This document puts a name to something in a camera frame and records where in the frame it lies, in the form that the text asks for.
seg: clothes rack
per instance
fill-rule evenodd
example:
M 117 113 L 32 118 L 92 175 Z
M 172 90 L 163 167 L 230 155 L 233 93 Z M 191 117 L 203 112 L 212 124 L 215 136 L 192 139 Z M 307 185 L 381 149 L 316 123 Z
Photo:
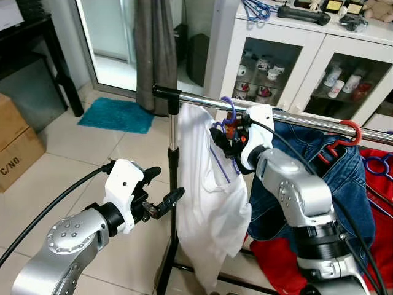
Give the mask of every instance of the clothes rack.
M 179 165 L 179 147 L 177 142 L 177 115 L 179 114 L 180 103 L 190 103 L 198 106 L 205 106 L 207 108 L 220 109 L 223 111 L 231 111 L 231 106 L 220 100 L 215 100 L 205 96 L 195 95 L 192 93 L 182 92 L 178 89 L 161 87 L 158 85 L 153 86 L 153 95 L 158 98 L 164 98 L 168 100 L 168 112 L 169 112 L 169 148 L 168 148 L 168 162 L 169 162 L 169 186 L 171 191 L 177 188 L 177 168 Z M 233 99 L 236 112 L 244 112 L 251 106 L 258 105 L 251 101 L 236 100 Z M 356 132 L 353 128 L 342 125 L 339 123 L 307 117 L 297 114 L 289 114 L 287 112 L 273 110 L 273 119 L 290 123 L 294 125 L 310 127 L 326 132 L 334 132 L 345 136 L 356 136 Z M 393 135 L 374 131 L 370 129 L 362 128 L 363 139 L 374 141 L 377 143 L 393 145 Z M 166 287 L 168 286 L 169 278 L 171 275 L 172 268 L 175 267 L 180 270 L 186 270 L 193 272 L 193 268 L 187 265 L 183 265 L 175 262 L 175 256 L 179 240 L 176 234 L 176 207 L 171 211 L 171 240 L 169 247 L 166 251 L 161 266 L 161 274 L 157 284 L 157 295 L 165 295 Z M 241 252 L 250 254 L 250 251 L 242 250 Z M 220 273 L 217 277 L 218 280 L 226 281 L 234 285 L 242 286 L 245 288 L 253 289 L 261 292 L 262 294 L 278 294 L 275 290 L 257 286 L 254 284 L 247 283 L 245 281 L 237 280 L 229 275 Z

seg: glass door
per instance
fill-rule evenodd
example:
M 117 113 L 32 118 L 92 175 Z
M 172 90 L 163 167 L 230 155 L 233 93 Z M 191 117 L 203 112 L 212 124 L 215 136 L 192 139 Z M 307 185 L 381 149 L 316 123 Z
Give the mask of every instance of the glass door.
M 327 36 L 289 111 L 363 125 L 393 89 L 391 46 Z
M 390 63 L 335 53 L 304 112 L 349 120 L 391 67 Z
M 202 94 L 214 0 L 169 3 L 177 55 L 177 87 Z M 121 93 L 131 95 L 136 91 L 136 5 L 137 0 L 76 0 L 90 75 L 100 90 L 130 90 Z
M 276 106 L 301 46 L 246 38 L 232 97 Z
M 379 105 L 366 124 L 364 124 L 364 128 L 393 134 L 393 90 Z M 371 147 L 373 149 L 380 149 L 382 151 L 393 152 L 393 146 L 386 144 L 362 141 L 360 142 L 360 145 L 369 148 Z
M 236 19 L 221 96 L 287 111 L 324 34 Z

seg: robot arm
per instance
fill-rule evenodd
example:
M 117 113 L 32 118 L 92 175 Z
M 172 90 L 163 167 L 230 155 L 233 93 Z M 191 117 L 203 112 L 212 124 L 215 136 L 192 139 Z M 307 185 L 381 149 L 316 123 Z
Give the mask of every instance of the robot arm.
M 294 233 L 300 272 L 310 283 L 301 294 L 369 294 L 345 244 L 346 236 L 337 227 L 328 185 L 300 161 L 273 148 L 268 130 L 249 123 L 260 122 L 274 130 L 271 106 L 249 108 L 242 121 L 237 131 L 246 141 L 233 139 L 230 146 L 225 135 L 211 130 L 213 140 L 225 155 L 237 154 L 240 170 L 253 171 L 278 200 Z
M 19 273 L 11 294 L 73 294 L 82 271 L 109 243 L 109 237 L 130 233 L 140 220 L 160 218 L 183 195 L 181 187 L 157 206 L 148 203 L 143 187 L 160 172 L 159 167 L 143 170 L 133 162 L 117 160 L 105 184 L 104 205 L 91 204 L 57 222 L 40 251 Z

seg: red hanger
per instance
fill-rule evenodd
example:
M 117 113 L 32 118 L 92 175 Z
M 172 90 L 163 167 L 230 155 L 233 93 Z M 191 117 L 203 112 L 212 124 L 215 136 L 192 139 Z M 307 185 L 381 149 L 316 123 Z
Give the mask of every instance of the red hanger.
M 326 149 L 335 157 L 338 157 L 336 150 L 334 150 L 339 144 L 342 146 L 355 146 L 362 140 L 362 130 L 360 129 L 359 125 L 355 122 L 350 120 L 342 120 L 340 124 L 347 125 L 352 127 L 356 132 L 356 137 L 354 141 L 343 141 L 343 140 L 336 140 L 334 143 L 329 144 L 326 146 Z M 330 162 L 322 155 L 318 154 L 319 159 L 324 162 L 326 165 L 329 165 Z

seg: black cable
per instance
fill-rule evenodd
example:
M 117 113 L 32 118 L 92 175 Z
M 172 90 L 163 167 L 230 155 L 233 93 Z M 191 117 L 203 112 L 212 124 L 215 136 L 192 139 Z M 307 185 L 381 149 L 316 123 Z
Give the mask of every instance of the black cable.
M 78 186 L 80 186 L 82 183 L 85 183 L 86 181 L 88 181 L 90 178 L 94 177 L 95 175 L 97 175 L 100 172 L 106 172 L 106 173 L 110 173 L 113 166 L 115 164 L 115 161 L 111 161 L 109 164 L 104 165 L 102 167 L 99 167 L 98 169 L 94 170 L 93 172 L 89 173 L 88 175 L 86 175 L 85 177 L 83 177 L 82 179 L 78 180 L 76 183 L 74 183 L 72 186 L 70 186 L 69 188 L 67 188 L 62 194 L 60 194 L 55 200 L 53 200 L 48 206 L 45 207 L 45 209 L 43 209 L 41 211 L 41 213 L 39 213 L 37 215 L 36 218 L 33 219 L 33 221 L 31 221 L 31 223 L 23 230 L 23 232 L 15 239 L 15 241 L 12 242 L 12 244 L 8 247 L 8 249 L 6 250 L 6 252 L 4 252 L 4 254 L 1 256 L 0 258 L 0 267 L 5 263 L 5 261 L 7 260 L 7 258 L 11 255 L 11 253 L 16 249 L 16 247 L 22 242 L 22 240 L 31 232 L 31 230 L 41 221 L 42 218 L 45 217 L 46 214 L 48 214 L 48 212 L 50 210 L 53 209 L 54 206 L 56 206 L 60 201 L 62 201 L 67 195 L 69 195 L 69 193 L 71 193 L 74 189 L 76 189 Z
M 293 147 L 293 146 L 291 146 L 291 144 L 288 142 L 288 141 L 286 141 L 286 139 L 285 138 L 283 138 L 280 134 L 278 134 L 277 132 L 275 132 L 273 129 L 271 129 L 271 128 L 269 128 L 269 127 L 267 127 L 266 125 L 264 125 L 264 124 L 262 124 L 262 123 L 260 123 L 260 122 L 257 122 L 257 121 L 254 121 L 254 120 L 250 120 L 250 122 L 251 123 L 254 123 L 254 124 L 256 124 L 256 125 L 258 125 L 258 126 L 261 126 L 262 128 L 264 128 L 264 129 L 266 129 L 266 130 L 268 130 L 270 133 L 272 133 L 274 136 L 277 136 L 297 157 L 298 157 L 298 160 L 301 162 L 301 163 L 303 163 L 303 165 L 307 168 L 307 170 L 312 174 L 312 175 L 317 175 L 317 173 L 314 171 L 314 169 L 310 166 L 310 164 L 306 161 L 306 159 L 305 158 L 303 158 L 302 157 L 302 155 L 301 154 L 299 154 L 298 153 L 298 151 L 296 151 L 295 150 L 295 148 Z
M 348 241 L 348 239 L 345 239 L 345 244 L 347 245 L 348 249 L 354 256 L 354 259 L 356 260 L 357 264 L 360 266 L 360 268 L 363 270 L 364 274 L 370 281 L 370 283 L 373 285 L 375 292 L 378 295 L 381 295 L 381 290 L 379 289 L 378 285 L 375 283 L 374 278 L 371 276 L 370 272 L 367 270 L 366 266 L 363 264 L 363 261 L 360 259 L 359 255 L 357 255 L 356 251 L 352 247 L 351 243 Z
M 344 207 L 344 205 L 339 200 L 337 200 L 337 198 L 333 198 L 333 201 L 341 209 L 341 211 L 345 215 L 345 218 L 348 220 L 349 224 L 353 228 L 353 230 L 354 230 L 354 232 L 356 234 L 356 237 L 359 239 L 360 244 L 362 245 L 362 248 L 364 249 L 364 251 L 365 251 L 365 253 L 366 253 L 367 257 L 368 257 L 368 260 L 370 261 L 370 264 L 373 267 L 373 270 L 374 270 L 374 273 L 376 275 L 376 278 L 378 279 L 378 283 L 381 285 L 381 294 L 387 295 L 386 287 L 385 287 L 385 284 L 383 282 L 381 273 L 379 272 L 379 270 L 378 270 L 378 268 L 376 266 L 375 260 L 374 260 L 374 258 L 372 256 L 370 250 L 368 249 L 368 246 L 364 242 L 364 239 L 363 239 L 363 237 L 362 237 L 362 235 L 360 233 L 360 230 L 357 227 L 355 221 L 353 220 L 353 218 L 349 214 L 348 210 Z

